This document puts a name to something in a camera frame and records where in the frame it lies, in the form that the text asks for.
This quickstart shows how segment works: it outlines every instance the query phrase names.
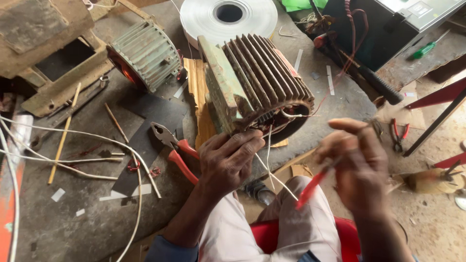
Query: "pliers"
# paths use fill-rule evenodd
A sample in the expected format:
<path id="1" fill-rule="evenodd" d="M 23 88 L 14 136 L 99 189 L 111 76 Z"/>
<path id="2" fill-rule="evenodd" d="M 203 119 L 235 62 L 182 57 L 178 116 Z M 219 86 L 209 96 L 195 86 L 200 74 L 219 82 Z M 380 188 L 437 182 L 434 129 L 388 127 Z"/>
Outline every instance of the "pliers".
<path id="1" fill-rule="evenodd" d="M 403 152 L 403 146 L 401 145 L 401 142 L 403 142 L 403 140 L 406 138 L 406 136 L 408 135 L 408 132 L 409 132 L 409 124 L 406 125 L 406 128 L 404 129 L 404 134 L 402 137 L 399 136 L 398 134 L 398 129 L 397 129 L 397 120 L 396 118 L 393 119 L 393 130 L 395 132 L 395 146 L 393 147 L 393 149 L 396 151 L 396 152 Z"/>
<path id="2" fill-rule="evenodd" d="M 189 170 L 189 168 L 186 166 L 185 162 L 176 151 L 175 146 L 179 147 L 181 150 L 197 159 L 199 159 L 198 152 L 194 148 L 189 146 L 188 140 L 183 139 L 178 141 L 178 139 L 176 139 L 176 137 L 165 126 L 152 122 L 151 128 L 155 136 L 164 145 L 167 145 L 173 149 L 168 155 L 168 160 L 175 162 L 177 166 L 181 169 L 183 174 L 186 176 L 186 178 L 188 178 L 189 181 L 191 181 L 191 183 L 193 183 L 194 185 L 197 184 L 199 179 L 196 176 L 194 176 L 192 172 Z"/>

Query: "red metal bar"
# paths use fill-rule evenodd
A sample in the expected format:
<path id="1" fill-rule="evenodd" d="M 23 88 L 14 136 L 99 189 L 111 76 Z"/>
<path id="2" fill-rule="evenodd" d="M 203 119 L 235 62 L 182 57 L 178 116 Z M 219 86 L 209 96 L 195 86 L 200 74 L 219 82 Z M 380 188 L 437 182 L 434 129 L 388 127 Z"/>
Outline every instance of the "red metal bar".
<path id="1" fill-rule="evenodd" d="M 455 100 L 455 98 L 465 88 L 466 88 L 466 77 L 405 106 L 405 108 L 415 109 L 415 108 L 435 105 L 439 103 L 451 102 Z"/>
<path id="2" fill-rule="evenodd" d="M 434 166 L 436 168 L 450 168 L 456 161 L 461 160 L 461 163 L 459 165 L 464 165 L 466 164 L 466 152 L 459 154 L 457 156 L 454 156 L 452 158 L 443 160 L 441 162 L 436 163 Z"/>

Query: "finger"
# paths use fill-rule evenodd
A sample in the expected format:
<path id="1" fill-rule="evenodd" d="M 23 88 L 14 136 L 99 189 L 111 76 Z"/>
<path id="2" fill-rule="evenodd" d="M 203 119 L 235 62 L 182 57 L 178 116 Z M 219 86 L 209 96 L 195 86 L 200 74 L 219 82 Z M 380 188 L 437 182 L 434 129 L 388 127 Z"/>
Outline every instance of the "finger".
<path id="1" fill-rule="evenodd" d="M 352 118 L 335 118 L 329 120 L 329 126 L 333 129 L 345 130 L 350 134 L 357 134 L 359 130 L 368 124 Z"/>
<path id="2" fill-rule="evenodd" d="M 246 178 L 251 176 L 252 164 L 253 164 L 253 157 L 248 162 L 246 162 L 246 164 L 244 164 L 243 168 L 241 168 L 241 170 L 240 170 L 240 180 L 241 180 L 241 182 L 243 182 L 244 180 L 246 180 Z"/>
<path id="3" fill-rule="evenodd" d="M 358 132 L 359 147 L 366 162 L 372 169 L 385 172 L 387 167 L 387 154 L 380 144 L 373 128 L 365 127 Z"/>
<path id="4" fill-rule="evenodd" d="M 257 129 L 250 129 L 243 133 L 236 134 L 232 136 L 226 143 L 224 143 L 219 149 L 218 153 L 224 157 L 230 156 L 234 152 L 236 152 L 239 148 L 241 148 L 244 143 L 248 142 L 253 138 L 260 138 L 262 139 L 263 133 Z"/>
<path id="5" fill-rule="evenodd" d="M 265 145 L 261 137 L 253 137 L 244 143 L 233 155 L 228 158 L 228 163 L 233 166 L 243 166 Z"/>
<path id="6" fill-rule="evenodd" d="M 328 136 L 324 137 L 320 142 L 319 146 L 315 149 L 314 161 L 321 164 L 326 158 L 333 158 L 335 156 L 333 148 L 339 144 L 340 141 L 351 135 L 345 131 L 335 131 Z"/>
<path id="7" fill-rule="evenodd" d="M 334 147 L 334 150 L 336 151 L 335 154 L 343 156 L 341 163 L 347 169 L 361 172 L 369 168 L 363 153 L 359 149 L 359 141 L 355 136 L 342 139 Z"/>
<path id="8" fill-rule="evenodd" d="M 201 155 L 201 153 L 205 150 L 205 148 L 213 141 L 215 140 L 219 135 L 213 135 L 210 137 L 207 141 L 205 141 L 199 148 L 198 148 L 198 153 Z"/>
<path id="9" fill-rule="evenodd" d="M 210 141 L 206 147 L 209 150 L 217 150 L 221 146 L 223 146 L 223 144 L 225 144 L 229 139 L 230 139 L 230 135 L 228 133 L 223 132 L 219 135 L 216 135 L 216 138 L 212 139 L 212 141 Z"/>

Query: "white tape roll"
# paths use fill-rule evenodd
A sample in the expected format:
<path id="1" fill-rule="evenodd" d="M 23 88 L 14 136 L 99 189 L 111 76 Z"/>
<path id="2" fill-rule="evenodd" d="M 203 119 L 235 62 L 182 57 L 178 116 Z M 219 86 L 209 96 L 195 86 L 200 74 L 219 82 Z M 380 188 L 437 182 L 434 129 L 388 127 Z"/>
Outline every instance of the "white tape roll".
<path id="1" fill-rule="evenodd" d="M 278 19 L 272 0 L 185 0 L 180 13 L 185 35 L 196 49 L 199 35 L 220 45 L 242 34 L 270 37 Z"/>

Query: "screwdriver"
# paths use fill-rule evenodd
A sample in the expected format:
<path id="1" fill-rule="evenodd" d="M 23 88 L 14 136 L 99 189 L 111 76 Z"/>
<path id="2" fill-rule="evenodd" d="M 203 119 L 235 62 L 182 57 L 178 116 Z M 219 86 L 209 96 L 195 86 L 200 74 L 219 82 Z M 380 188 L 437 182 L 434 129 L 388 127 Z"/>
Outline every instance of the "screwdriver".
<path id="1" fill-rule="evenodd" d="M 430 43 L 426 44 L 423 48 L 419 49 L 416 53 L 414 53 L 412 55 L 414 57 L 414 59 L 420 59 L 420 58 L 424 57 L 427 53 L 430 52 L 430 50 L 432 48 L 435 47 L 435 44 L 438 41 L 440 41 L 440 39 L 442 39 L 449 31 L 450 31 L 450 29 L 448 29 L 445 33 L 443 33 L 443 35 L 441 35 L 440 38 L 437 39 L 437 41 L 430 42 Z"/>

